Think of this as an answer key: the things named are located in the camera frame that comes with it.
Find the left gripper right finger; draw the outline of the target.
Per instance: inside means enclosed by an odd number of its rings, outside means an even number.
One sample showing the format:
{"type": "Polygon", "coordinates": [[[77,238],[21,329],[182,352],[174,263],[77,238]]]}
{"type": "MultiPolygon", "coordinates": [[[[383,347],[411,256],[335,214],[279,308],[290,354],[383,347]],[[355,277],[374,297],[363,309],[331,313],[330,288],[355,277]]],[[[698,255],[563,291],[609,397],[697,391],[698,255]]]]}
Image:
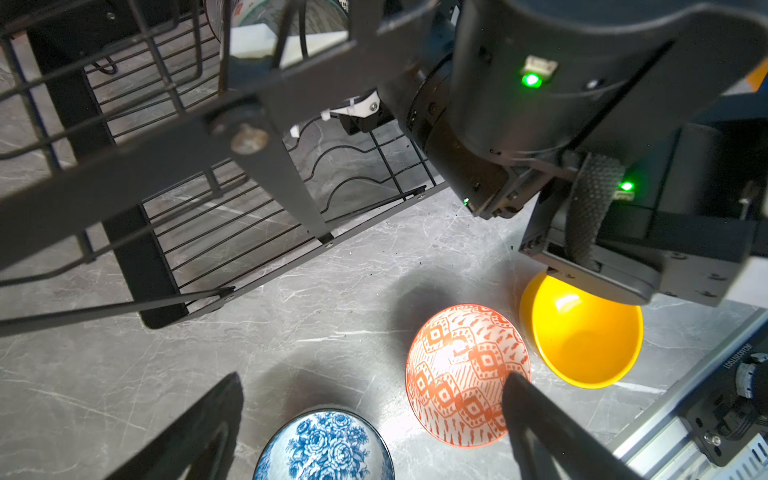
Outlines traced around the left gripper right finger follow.
{"type": "Polygon", "coordinates": [[[523,375],[507,377],[502,412],[523,479],[637,479],[523,375]]]}

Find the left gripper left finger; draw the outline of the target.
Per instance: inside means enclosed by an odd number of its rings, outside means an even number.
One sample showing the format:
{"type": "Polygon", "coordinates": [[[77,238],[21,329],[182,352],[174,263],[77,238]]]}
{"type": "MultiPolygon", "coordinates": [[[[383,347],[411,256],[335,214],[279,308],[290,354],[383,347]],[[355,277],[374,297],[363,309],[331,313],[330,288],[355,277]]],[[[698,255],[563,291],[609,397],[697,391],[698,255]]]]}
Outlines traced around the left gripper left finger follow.
{"type": "Polygon", "coordinates": [[[111,479],[225,479],[234,460],[244,404],[240,376],[232,372],[111,479]]]}

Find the orange patterned bowl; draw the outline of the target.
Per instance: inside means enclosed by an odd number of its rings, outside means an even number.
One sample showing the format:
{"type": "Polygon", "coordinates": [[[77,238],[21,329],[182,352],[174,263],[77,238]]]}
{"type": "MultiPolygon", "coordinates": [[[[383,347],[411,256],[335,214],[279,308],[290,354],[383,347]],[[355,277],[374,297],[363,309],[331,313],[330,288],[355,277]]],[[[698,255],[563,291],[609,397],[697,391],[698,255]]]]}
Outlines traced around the orange patterned bowl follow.
{"type": "Polygon", "coordinates": [[[528,349],[512,322],[482,305],[455,305],[416,334],[405,366],[406,395],[434,438],[483,447],[507,434],[502,397],[512,373],[532,379],[528,349]]]}

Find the blue floral bowl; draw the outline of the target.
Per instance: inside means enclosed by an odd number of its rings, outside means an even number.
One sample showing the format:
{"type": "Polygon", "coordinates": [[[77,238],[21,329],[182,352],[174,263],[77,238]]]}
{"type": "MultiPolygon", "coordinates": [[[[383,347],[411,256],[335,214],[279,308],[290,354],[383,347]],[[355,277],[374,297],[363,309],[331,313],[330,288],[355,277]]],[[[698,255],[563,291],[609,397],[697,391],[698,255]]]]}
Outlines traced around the blue floral bowl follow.
{"type": "Polygon", "coordinates": [[[344,409],[304,412],[268,442],[255,479],[395,478],[389,449],[367,420],[344,409]]]}

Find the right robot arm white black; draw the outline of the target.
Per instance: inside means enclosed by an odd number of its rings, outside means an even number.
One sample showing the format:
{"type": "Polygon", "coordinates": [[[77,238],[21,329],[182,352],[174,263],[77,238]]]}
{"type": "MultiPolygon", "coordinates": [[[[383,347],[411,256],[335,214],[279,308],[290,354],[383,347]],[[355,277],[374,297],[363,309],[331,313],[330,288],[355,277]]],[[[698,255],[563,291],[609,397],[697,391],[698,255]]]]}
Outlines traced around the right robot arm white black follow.
{"type": "Polygon", "coordinates": [[[763,1],[460,1],[383,103],[549,275],[645,305],[767,303],[763,1]]]}

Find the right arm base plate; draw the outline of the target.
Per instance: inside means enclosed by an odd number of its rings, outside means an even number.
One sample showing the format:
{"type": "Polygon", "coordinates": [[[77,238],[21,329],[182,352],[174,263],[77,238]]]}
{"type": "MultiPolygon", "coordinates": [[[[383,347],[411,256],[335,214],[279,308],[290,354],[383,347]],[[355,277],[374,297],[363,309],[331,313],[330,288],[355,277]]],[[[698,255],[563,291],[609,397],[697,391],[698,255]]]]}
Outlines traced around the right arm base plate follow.
{"type": "Polygon", "coordinates": [[[726,466],[755,436],[767,437],[767,355],[727,361],[686,397],[677,415],[707,459],[726,466]]]}

